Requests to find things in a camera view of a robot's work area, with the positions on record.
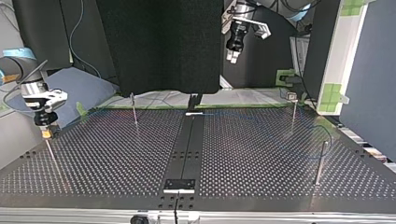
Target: blue surface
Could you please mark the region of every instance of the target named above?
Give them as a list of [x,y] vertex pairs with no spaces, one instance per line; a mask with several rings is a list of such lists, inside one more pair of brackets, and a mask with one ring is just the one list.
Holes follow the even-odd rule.
[[23,48],[23,49],[5,49],[3,50],[4,57],[17,57],[17,58],[29,58],[35,59],[35,55],[33,54],[31,49]]
[[396,1],[370,3],[340,120],[396,161]]
[[[46,78],[45,81],[50,89],[61,89],[68,93],[66,104],[55,111],[61,128],[79,117],[77,102],[89,110],[100,105],[116,92],[115,86],[110,82],[74,67],[63,69]],[[19,110],[29,110],[20,95],[15,96],[8,103]],[[34,113],[27,113],[27,115],[33,117]]]

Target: wire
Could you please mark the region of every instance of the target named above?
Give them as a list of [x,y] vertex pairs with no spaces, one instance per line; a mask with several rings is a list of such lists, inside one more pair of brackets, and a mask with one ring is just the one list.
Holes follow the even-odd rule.
[[269,6],[268,8],[271,9],[275,6],[275,4],[277,3],[278,0],[274,0],[274,2],[271,4],[271,6]]
[[10,115],[10,114],[12,114],[12,113],[14,113],[14,112],[15,112],[15,111],[9,111],[8,113],[6,113],[6,114],[0,116],[0,119],[4,118],[4,117],[6,117],[6,116],[8,116],[8,115]]
[[107,77],[107,78],[104,78],[104,80],[109,81],[111,78],[115,78],[115,77],[117,77],[117,76]]
[[[301,108],[300,108],[300,107],[298,107],[298,108],[299,108],[300,114],[303,114],[304,112],[301,110]],[[249,117],[249,116],[245,116],[245,115],[241,115],[241,114],[237,114],[237,113],[230,113],[230,112],[219,112],[219,113],[215,113],[215,114],[203,114],[203,116],[224,116],[224,115],[235,116],[235,117],[238,117],[238,118],[240,118],[240,119],[247,119],[247,120],[252,120],[252,121],[254,121],[254,122],[257,124],[257,126],[258,126],[263,132],[267,133],[267,134],[270,136],[270,139],[275,139],[274,141],[272,141],[272,143],[273,143],[274,145],[276,145],[277,147],[279,147],[279,148],[281,148],[281,149],[285,149],[285,146],[281,145],[281,144],[280,144],[280,141],[278,141],[279,139],[278,139],[276,136],[273,136],[273,135],[271,134],[271,132],[268,132],[268,130],[265,129],[264,126],[262,125],[262,122],[259,121],[256,117]],[[309,127],[308,127],[308,126],[305,126],[305,125],[303,125],[303,126],[304,126],[306,129],[316,129],[316,128],[323,129],[323,130],[326,132],[326,134],[329,136],[329,147],[328,147],[327,151],[326,151],[325,153],[323,153],[323,155],[320,155],[320,156],[315,156],[315,157],[312,157],[312,156],[302,156],[302,155],[300,155],[299,153],[295,153],[295,156],[297,156],[297,157],[304,157],[304,158],[306,158],[306,159],[308,159],[308,160],[320,160],[321,158],[326,157],[326,156],[330,153],[331,148],[332,148],[332,145],[333,145],[333,140],[332,140],[332,135],[331,135],[331,133],[326,129],[326,127],[324,127],[324,126],[322,126],[322,125],[314,125],[314,126],[309,126]]]
[[279,13],[279,0],[276,0],[276,13]]
[[[5,6],[5,7],[9,8],[12,12],[15,13],[15,9],[14,9],[10,4],[7,4],[7,3],[5,3],[5,2],[0,1],[0,6]],[[0,11],[3,13],[3,15],[6,17],[6,19],[9,21],[9,23],[12,25],[12,27],[14,27],[14,29],[15,29],[16,31],[19,32],[20,29],[18,28],[17,25],[14,24],[14,22],[13,22],[13,21],[11,20],[11,18],[6,14],[6,12],[5,12],[2,8],[0,8]]]
[[14,7],[12,7],[12,5],[10,5],[10,4],[6,3],[6,2],[0,1],[0,6],[8,7],[11,11],[15,12]]
[[17,84],[14,88],[12,88],[9,92],[7,92],[6,95],[3,96],[3,103],[10,109],[13,109],[17,112],[21,112],[21,113],[31,113],[31,112],[39,112],[44,110],[44,108],[41,109],[37,109],[37,110],[19,110],[16,109],[14,107],[12,107],[11,105],[9,105],[7,103],[7,97],[14,91],[16,91],[21,85],[22,83],[27,80],[29,77],[31,77],[35,72],[37,72],[38,70],[40,70],[46,63],[48,62],[48,60],[44,61],[43,63],[41,63],[37,68],[35,68],[31,73],[29,73],[29,75],[27,75],[19,84]]
[[280,0],[280,2],[282,3],[283,6],[285,6],[285,8],[287,8],[288,10],[292,11],[292,12],[305,12],[305,11],[309,11],[310,9],[316,7],[322,0],[317,0],[316,3],[314,3],[313,5],[311,5],[311,7],[306,8],[306,9],[297,9],[294,7],[291,7],[288,3],[287,0]]
[[74,49],[73,49],[73,36],[74,36],[75,31],[77,30],[77,28],[78,28],[79,25],[81,24],[82,18],[83,18],[83,17],[84,17],[84,1],[81,0],[81,14],[80,14],[80,16],[79,16],[78,22],[76,23],[76,25],[75,25],[75,27],[73,28],[72,33],[70,33],[70,37],[69,37],[70,51],[72,52],[72,54],[73,54],[79,61],[81,61],[82,63],[87,64],[91,69],[93,69],[93,71],[95,71],[96,75],[97,75],[99,78],[102,78],[100,72],[99,72],[93,65],[91,65],[90,63],[87,63],[87,62],[85,62],[84,60],[82,60],[82,59],[76,54],[76,52],[75,52]]
[[308,98],[309,98],[309,100],[311,101],[312,106],[315,108],[315,110],[318,110],[317,106],[314,104],[314,101],[312,100],[311,94],[309,94],[308,88],[307,88],[306,85],[305,85],[305,81],[304,81],[304,78],[303,78],[303,74],[301,73],[300,60],[299,60],[299,58],[298,58],[297,35],[294,37],[294,47],[295,47],[295,50],[296,50],[296,60],[297,60],[298,71],[299,71],[299,73],[300,73],[300,75],[299,75],[298,77],[299,77],[299,78],[301,79],[301,81],[303,82],[303,86],[304,86],[305,92],[306,92],[306,94],[308,95]]

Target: white label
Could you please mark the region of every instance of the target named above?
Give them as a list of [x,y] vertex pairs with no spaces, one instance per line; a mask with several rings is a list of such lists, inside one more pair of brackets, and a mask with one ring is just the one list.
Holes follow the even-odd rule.
[[38,102],[26,103],[26,105],[29,106],[29,107],[36,107],[36,106],[40,106],[40,103],[38,103]]

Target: metal table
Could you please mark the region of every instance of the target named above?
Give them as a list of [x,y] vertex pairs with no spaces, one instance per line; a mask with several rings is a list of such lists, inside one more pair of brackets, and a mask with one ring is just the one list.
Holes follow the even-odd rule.
[[[295,120],[292,113],[207,109],[185,117],[180,110],[139,110],[136,125],[131,110],[93,112],[52,142],[56,161],[42,145],[0,171],[0,220],[39,211],[43,218],[106,220],[154,214],[163,222],[195,212],[298,212],[314,216],[309,220],[329,212],[387,214],[365,218],[395,221],[396,175],[314,112],[299,108]],[[171,179],[194,180],[195,192],[163,193]]]

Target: metal rod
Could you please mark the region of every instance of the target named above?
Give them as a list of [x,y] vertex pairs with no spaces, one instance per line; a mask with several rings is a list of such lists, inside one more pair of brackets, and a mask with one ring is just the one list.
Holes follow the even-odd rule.
[[131,101],[132,101],[132,110],[134,111],[134,123],[137,124],[137,115],[136,115],[136,109],[135,109],[135,103],[134,103],[134,93],[131,92]]
[[136,115],[136,110],[134,109],[134,105],[133,105],[133,110],[134,110],[134,123],[137,124],[137,115]]
[[324,141],[323,142],[322,149],[320,151],[320,158],[319,158],[319,163],[318,163],[318,172],[317,172],[317,177],[316,177],[316,180],[315,180],[315,185],[319,185],[321,173],[322,173],[322,170],[323,170],[323,161],[324,161],[323,153],[324,153],[324,151],[325,151],[325,149],[327,148],[328,145],[329,145],[328,141]]
[[45,140],[47,144],[47,149],[49,150],[49,154],[52,157],[53,160],[55,160],[55,155],[53,154],[52,147],[50,146],[50,141],[47,139]]
[[293,123],[296,119],[296,111],[297,111],[297,101],[294,102],[294,110],[293,110]]

